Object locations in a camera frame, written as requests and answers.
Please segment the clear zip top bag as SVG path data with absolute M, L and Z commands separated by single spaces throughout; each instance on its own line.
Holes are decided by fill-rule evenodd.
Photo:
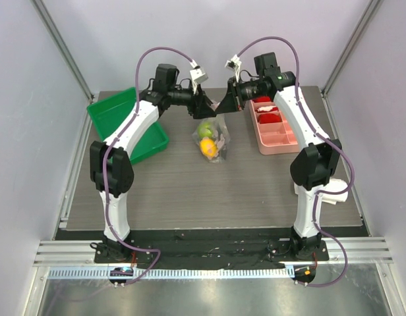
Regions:
M 213 141 L 215 141 L 217 145 L 217 155 L 213 158 L 207 158 L 206 156 L 204 156 L 199 148 L 199 142 L 201 139 L 198 137 L 197 128 L 198 125 L 204 121 L 210 121 L 212 123 L 212 129 L 214 131 L 214 137 L 211 139 L 213 139 Z M 231 136 L 229 134 L 225 121 L 225 115 L 217 114 L 216 117 L 200 119 L 194 132 L 192 133 L 192 139 L 196 144 L 197 148 L 199 149 L 200 153 L 202 154 L 202 156 L 205 158 L 205 160 L 207 160 L 207 162 L 222 163 L 223 161 L 225 161 L 227 156 L 228 145 L 231 140 Z

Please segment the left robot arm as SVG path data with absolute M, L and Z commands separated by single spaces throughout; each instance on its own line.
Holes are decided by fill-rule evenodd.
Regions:
M 124 121 L 104 141 L 90 146 L 90 178 L 100 193 L 105 217 L 102 241 L 90 245 L 97 263 L 124 263 L 136 251 L 127 219 L 127 194 L 134 181 L 131 154 L 149 127 L 172 105 L 185 106 L 194 119 L 215 116 L 201 88 L 208 76 L 196 62 L 190 65 L 187 88 L 178 85 L 176 66 L 158 65 L 148 88 L 135 89 L 134 104 Z

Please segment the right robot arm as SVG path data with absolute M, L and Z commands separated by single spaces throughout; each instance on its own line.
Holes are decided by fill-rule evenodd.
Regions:
M 275 53 L 255 57 L 254 64 L 257 77 L 245 82 L 240 79 L 239 56 L 234 55 L 226 62 L 226 68 L 234 75 L 227 81 L 227 93 L 216 107 L 216 113 L 239 112 L 247 101 L 269 97 L 285 115 L 299 146 L 299 154 L 290 165 L 298 200 L 289 250 L 295 259 L 303 260 L 321 248 L 322 235 L 316 221 L 322 199 L 315 194 L 334 175 L 342 146 L 338 139 L 330 139 L 321 129 L 303 98 L 296 76 L 281 71 Z

